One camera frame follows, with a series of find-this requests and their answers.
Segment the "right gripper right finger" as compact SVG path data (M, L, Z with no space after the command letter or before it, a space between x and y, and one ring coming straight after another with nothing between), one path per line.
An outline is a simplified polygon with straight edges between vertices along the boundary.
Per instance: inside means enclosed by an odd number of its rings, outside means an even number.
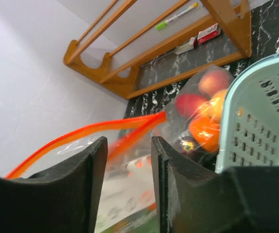
M231 167L220 174L151 140L162 233L279 233L279 166Z

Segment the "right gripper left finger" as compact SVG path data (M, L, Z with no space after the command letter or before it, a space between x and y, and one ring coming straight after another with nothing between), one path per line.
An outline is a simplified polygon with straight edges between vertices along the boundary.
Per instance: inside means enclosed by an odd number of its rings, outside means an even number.
M100 137L28 178L0 178L0 233L92 233L107 154Z

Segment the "clear orange-zip bag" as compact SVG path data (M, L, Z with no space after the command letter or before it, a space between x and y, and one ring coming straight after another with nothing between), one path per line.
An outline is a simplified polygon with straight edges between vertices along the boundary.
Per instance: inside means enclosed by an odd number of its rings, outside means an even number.
M192 93L192 94L201 95L201 96L205 97L206 99L208 99L208 101L210 101L211 97L201 94L198 86L199 86L199 82L200 82L200 79L202 78L202 76L205 73L212 71L212 70L226 71L232 77L231 83L233 82L233 76L230 74L229 71L227 71L226 69L224 69L222 67L210 65L207 68L204 68L201 71L199 71L198 73L196 73L194 76L192 76L185 83L185 85L183 86L181 91L176 95L176 97L178 97L181 94ZM169 104L167 104L166 107L164 107L164 111L166 113L166 123L160 128L160 134L162 137L165 138L165 140L176 151L178 151L178 139L183 136L192 137L188 127L189 127L190 122L197 117L185 118L185 117L181 116L175 107L176 97ZM193 154L191 156L185 156L181 153L179 153L179 154L202 165L202 164L206 163L207 161L211 160L212 158L214 158L217 153L218 153L218 151L215 153L209 153L209 152L205 151L203 148L201 148L201 150L197 151L195 154Z

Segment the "orange fruit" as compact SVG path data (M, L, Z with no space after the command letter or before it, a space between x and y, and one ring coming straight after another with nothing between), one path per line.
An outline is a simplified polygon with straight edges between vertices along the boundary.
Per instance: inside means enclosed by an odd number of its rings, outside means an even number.
M220 124L210 117L199 116L189 124L189 131L197 143L207 152L219 150Z

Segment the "yellow orange peach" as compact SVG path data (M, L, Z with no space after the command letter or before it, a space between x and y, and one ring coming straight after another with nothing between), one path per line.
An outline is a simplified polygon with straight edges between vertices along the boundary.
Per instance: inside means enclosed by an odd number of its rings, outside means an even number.
M223 105L227 91L228 89L222 89L216 92L209 101L209 116L217 123L220 123L222 118Z

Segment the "pink peach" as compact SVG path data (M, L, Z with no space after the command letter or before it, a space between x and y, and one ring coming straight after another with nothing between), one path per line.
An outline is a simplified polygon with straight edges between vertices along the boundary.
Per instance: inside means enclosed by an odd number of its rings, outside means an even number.
M227 89L232 81L232 77L221 70L212 70L205 73L199 82L199 91L203 95L212 97L220 90Z

